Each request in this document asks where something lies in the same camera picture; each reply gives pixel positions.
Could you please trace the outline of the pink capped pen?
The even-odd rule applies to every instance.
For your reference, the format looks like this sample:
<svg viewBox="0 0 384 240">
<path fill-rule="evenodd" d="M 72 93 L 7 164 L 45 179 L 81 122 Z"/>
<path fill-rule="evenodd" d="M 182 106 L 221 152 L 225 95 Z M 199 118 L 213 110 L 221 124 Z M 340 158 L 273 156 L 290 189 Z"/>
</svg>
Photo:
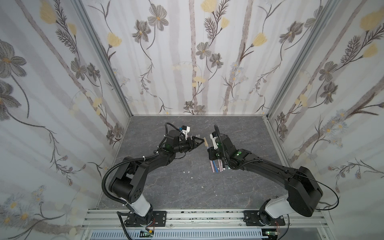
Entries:
<svg viewBox="0 0 384 240">
<path fill-rule="evenodd" d="M 219 171 L 222 172 L 223 167 L 222 167 L 222 161 L 221 160 L 218 160 L 218 165 L 219 165 Z"/>
</svg>

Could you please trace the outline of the dark blue pen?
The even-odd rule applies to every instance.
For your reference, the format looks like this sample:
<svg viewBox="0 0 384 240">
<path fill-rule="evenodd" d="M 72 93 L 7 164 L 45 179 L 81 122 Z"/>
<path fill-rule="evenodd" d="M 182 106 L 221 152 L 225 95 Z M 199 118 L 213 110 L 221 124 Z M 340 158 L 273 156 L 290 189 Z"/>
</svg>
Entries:
<svg viewBox="0 0 384 240">
<path fill-rule="evenodd" d="M 215 173 L 218 173 L 219 169 L 217 168 L 217 165 L 216 165 L 215 161 L 212 161 L 212 163 L 213 163 L 213 167 L 214 167 Z"/>
</svg>

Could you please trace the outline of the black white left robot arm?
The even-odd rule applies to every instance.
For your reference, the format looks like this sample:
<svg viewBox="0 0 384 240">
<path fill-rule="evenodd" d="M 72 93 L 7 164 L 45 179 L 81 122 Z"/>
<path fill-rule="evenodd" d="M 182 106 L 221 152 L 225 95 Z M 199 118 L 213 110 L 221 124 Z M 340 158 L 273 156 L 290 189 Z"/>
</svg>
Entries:
<svg viewBox="0 0 384 240">
<path fill-rule="evenodd" d="M 111 167 L 102 179 L 102 191 L 111 200 L 130 210 L 127 217 L 135 219 L 142 226 L 153 221 L 153 206 L 143 195 L 148 174 L 169 165 L 177 153 L 187 153 L 198 148 L 204 139 L 187 137 L 179 130 L 171 130 L 151 156 L 126 157 Z"/>
</svg>

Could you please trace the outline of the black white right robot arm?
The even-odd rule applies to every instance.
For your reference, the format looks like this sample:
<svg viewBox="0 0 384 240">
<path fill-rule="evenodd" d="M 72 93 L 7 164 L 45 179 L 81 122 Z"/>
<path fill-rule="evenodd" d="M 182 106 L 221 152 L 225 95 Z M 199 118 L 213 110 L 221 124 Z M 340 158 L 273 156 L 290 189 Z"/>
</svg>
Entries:
<svg viewBox="0 0 384 240">
<path fill-rule="evenodd" d="M 231 170 L 258 174 L 279 184 L 288 192 L 263 203 L 256 213 L 256 225 L 268 226 L 280 217 L 292 213 L 303 217 L 313 215 L 323 191 L 309 169 L 281 166 L 264 160 L 251 151 L 237 149 L 227 135 L 212 133 L 210 139 L 213 142 L 213 146 L 208 148 L 211 161 L 221 160 Z"/>
</svg>

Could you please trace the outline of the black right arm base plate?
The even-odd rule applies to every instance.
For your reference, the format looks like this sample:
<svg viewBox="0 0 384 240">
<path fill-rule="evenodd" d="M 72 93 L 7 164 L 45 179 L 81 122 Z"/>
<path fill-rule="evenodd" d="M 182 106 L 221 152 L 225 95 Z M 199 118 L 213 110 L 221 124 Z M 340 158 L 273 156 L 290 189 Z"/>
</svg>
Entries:
<svg viewBox="0 0 384 240">
<path fill-rule="evenodd" d="M 272 218 L 265 211 L 243 211 L 243 221 L 248 227 L 278 227 L 285 226 L 286 222 L 283 217 Z"/>
</svg>

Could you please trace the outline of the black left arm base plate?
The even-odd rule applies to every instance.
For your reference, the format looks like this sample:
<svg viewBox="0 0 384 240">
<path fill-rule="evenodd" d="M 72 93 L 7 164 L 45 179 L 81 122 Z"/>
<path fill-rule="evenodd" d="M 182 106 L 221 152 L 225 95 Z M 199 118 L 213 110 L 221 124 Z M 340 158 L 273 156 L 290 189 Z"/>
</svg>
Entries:
<svg viewBox="0 0 384 240">
<path fill-rule="evenodd" d="M 129 214 L 124 219 L 126 227 L 165 227 L 167 220 L 166 211 L 149 212 L 145 217 Z"/>
</svg>

